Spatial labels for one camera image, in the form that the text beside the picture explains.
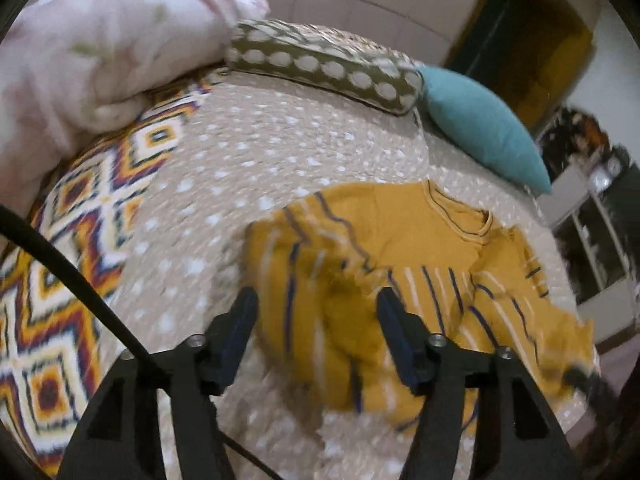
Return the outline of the yellow striped knit sweater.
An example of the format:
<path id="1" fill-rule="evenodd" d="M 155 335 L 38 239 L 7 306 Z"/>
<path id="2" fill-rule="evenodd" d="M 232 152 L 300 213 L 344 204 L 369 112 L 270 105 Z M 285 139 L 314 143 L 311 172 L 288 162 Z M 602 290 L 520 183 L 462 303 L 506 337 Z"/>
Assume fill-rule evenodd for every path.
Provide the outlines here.
<path id="1" fill-rule="evenodd" d="M 552 405 L 563 374 L 594 367 L 593 328 L 555 307 L 523 232 L 432 181 L 325 188 L 253 222 L 243 280 L 268 356 L 329 408 L 381 413 L 401 431 L 420 401 L 375 314 L 382 288 L 458 346 L 513 349 Z"/>

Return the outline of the cluttered clothes rack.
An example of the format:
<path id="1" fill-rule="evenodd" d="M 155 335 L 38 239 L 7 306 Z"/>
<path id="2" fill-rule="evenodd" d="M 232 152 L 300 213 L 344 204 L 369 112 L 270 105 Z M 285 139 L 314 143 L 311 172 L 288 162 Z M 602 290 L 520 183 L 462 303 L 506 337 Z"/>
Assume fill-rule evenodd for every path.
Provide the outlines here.
<path id="1" fill-rule="evenodd" d="M 631 164 L 626 148 L 612 144 L 597 118 L 576 107 L 559 106 L 537 143 L 552 182 L 571 164 L 586 174 L 602 165 L 614 178 Z"/>

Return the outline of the wooden bedroom door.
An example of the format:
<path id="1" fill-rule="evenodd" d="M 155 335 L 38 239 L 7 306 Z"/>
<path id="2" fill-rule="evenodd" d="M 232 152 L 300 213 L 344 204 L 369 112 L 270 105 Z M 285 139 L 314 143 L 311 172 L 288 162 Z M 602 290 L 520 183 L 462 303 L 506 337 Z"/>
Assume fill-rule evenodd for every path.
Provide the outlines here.
<path id="1" fill-rule="evenodd" d="M 495 92 L 535 130 L 591 51 L 592 31 L 568 0 L 478 0 L 445 66 Z"/>

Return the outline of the colourful ikat patterned blanket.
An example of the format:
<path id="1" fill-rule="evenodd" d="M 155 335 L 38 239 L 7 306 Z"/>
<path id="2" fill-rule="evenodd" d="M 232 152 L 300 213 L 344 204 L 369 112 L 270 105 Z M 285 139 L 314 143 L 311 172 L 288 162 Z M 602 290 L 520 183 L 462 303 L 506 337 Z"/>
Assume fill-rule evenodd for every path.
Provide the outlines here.
<path id="1" fill-rule="evenodd" d="M 149 94 L 131 125 L 93 139 L 45 179 L 27 216 L 112 301 L 143 195 L 184 128 L 227 75 L 206 68 Z M 103 377 L 102 325 L 42 264 L 13 244 L 1 254 L 1 423 L 48 478 Z"/>

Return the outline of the white tv cabinet shelf unit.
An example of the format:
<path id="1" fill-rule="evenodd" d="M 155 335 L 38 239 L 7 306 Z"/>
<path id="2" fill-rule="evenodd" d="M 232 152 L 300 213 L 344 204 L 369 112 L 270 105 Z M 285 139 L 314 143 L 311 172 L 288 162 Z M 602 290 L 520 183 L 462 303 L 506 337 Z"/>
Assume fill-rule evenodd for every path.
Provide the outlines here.
<path id="1" fill-rule="evenodd" d="M 639 168 L 612 177 L 571 164 L 537 203 L 599 351 L 632 338 L 639 329 Z"/>

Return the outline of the beige heart quilted bedspread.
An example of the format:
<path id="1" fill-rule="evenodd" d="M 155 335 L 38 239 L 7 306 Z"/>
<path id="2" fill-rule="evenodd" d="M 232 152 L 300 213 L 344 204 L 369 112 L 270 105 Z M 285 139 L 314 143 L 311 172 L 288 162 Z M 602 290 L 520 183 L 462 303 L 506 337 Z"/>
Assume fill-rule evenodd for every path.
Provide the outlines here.
<path id="1" fill-rule="evenodd" d="M 250 222 L 309 204 L 344 183 L 434 181 L 446 194 L 520 228 L 551 274 L 569 318 L 575 301 L 534 196 L 501 179 L 436 128 L 332 92 L 279 78 L 218 77 L 181 129 L 134 217 L 124 273 L 110 307 L 152 351 L 175 347 L 231 306 Z M 222 430 L 287 479 L 395 479 L 408 432 L 387 421 L 408 396 L 381 385 L 363 414 L 325 408 L 250 338 L 238 377 L 216 399 Z"/>

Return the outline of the pink floral duvet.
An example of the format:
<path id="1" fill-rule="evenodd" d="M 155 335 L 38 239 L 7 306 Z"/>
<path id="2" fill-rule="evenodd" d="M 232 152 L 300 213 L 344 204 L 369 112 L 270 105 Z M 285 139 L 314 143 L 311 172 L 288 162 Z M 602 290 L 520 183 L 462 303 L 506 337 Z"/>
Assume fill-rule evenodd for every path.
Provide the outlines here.
<path id="1" fill-rule="evenodd" d="M 131 124 L 145 91 L 224 57 L 267 0 L 39 0 L 1 43 L 1 203 L 28 213 L 43 177 Z"/>

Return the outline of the olive white patterned bolster pillow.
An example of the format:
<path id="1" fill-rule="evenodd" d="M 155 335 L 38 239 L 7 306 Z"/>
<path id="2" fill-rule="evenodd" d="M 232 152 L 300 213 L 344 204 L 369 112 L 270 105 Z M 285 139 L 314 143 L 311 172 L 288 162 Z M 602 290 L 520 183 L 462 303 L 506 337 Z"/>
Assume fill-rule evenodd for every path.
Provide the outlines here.
<path id="1" fill-rule="evenodd" d="M 424 77 L 415 62 L 329 27 L 249 20 L 235 27 L 226 61 L 240 72 L 332 91 L 402 116 L 419 101 Z"/>

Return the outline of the teal corduroy pillow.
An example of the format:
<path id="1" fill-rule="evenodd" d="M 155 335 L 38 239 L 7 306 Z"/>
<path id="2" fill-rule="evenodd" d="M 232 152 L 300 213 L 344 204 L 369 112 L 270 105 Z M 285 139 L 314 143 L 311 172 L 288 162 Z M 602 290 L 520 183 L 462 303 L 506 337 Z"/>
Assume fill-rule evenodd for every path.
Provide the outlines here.
<path id="1" fill-rule="evenodd" d="M 418 111 L 442 135 L 494 174 L 536 194 L 550 194 L 541 154 L 522 122 L 494 92 L 437 66 L 419 68 L 424 80 Z"/>

